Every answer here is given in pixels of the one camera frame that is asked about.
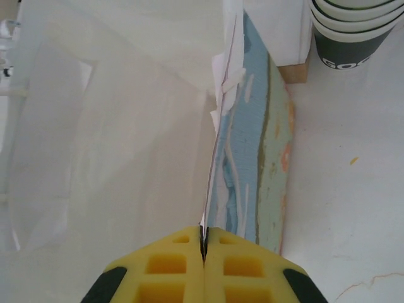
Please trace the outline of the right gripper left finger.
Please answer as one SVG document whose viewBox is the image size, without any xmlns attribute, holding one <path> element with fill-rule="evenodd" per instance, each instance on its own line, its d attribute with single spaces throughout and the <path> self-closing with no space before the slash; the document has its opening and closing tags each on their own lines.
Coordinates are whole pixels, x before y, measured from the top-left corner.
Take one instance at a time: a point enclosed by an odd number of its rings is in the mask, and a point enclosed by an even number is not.
<svg viewBox="0 0 404 303">
<path fill-rule="evenodd" d="M 204 301 L 198 227 L 187 227 L 109 263 L 82 302 Z"/>
</svg>

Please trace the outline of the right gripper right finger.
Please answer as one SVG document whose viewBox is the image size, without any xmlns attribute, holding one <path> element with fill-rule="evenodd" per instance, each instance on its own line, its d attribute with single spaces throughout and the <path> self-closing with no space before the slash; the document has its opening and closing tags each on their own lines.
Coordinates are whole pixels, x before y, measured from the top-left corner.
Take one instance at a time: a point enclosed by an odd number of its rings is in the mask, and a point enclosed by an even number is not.
<svg viewBox="0 0 404 303">
<path fill-rule="evenodd" d="M 205 302 L 326 302 L 295 263 L 220 228 L 208 229 Z"/>
</svg>

